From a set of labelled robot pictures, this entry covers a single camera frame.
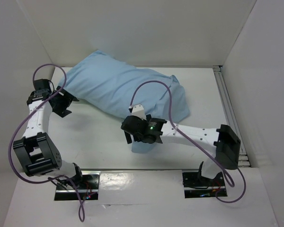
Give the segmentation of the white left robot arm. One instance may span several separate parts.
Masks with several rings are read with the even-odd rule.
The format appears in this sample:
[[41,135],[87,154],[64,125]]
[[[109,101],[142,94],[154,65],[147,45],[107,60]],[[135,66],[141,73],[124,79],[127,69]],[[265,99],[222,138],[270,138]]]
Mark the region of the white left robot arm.
[[54,94],[50,84],[51,81],[48,79],[33,82],[35,89],[27,100],[32,117],[28,120],[22,138],[13,142],[13,149],[28,177],[62,175],[62,185],[78,189],[84,183],[81,169],[75,163],[63,161],[58,148],[48,135],[50,115],[55,113],[63,118],[71,114],[68,107],[72,101],[77,101],[77,98],[63,89],[43,104],[43,101]]

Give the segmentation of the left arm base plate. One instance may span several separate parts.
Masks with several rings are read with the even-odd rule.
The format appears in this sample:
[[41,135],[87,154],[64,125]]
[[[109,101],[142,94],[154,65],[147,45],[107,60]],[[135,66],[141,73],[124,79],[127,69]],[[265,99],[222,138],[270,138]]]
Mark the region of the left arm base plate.
[[[79,196],[83,201],[98,200],[99,172],[83,172],[82,181],[76,184]],[[78,196],[70,183],[56,181],[55,201],[77,201]]]

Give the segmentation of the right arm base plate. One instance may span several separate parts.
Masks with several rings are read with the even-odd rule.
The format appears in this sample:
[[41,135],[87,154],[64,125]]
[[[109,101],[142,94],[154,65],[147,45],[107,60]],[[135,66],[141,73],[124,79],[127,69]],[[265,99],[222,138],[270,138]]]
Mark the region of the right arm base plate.
[[222,172],[214,179],[199,176],[196,171],[182,172],[184,196],[189,198],[227,197],[224,177]]

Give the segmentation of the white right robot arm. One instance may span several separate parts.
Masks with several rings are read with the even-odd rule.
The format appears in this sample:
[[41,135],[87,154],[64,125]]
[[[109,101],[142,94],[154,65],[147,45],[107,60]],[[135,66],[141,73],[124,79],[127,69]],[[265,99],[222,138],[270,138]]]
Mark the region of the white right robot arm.
[[170,121],[146,119],[130,115],[121,124],[127,143],[133,141],[148,144],[182,144],[195,146],[208,156],[200,164],[197,180],[208,185],[223,170],[236,170],[239,163],[241,141],[228,125],[218,129],[196,128],[173,124]]

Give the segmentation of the green and blue pillowcase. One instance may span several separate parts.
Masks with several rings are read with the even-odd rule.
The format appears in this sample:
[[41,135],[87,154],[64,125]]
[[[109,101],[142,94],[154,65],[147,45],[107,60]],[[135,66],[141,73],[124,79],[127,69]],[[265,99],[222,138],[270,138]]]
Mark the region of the green and blue pillowcase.
[[102,51],[71,68],[58,85],[118,118],[129,115],[130,104],[141,104],[146,114],[174,123],[190,115],[185,89],[176,76],[137,68]]

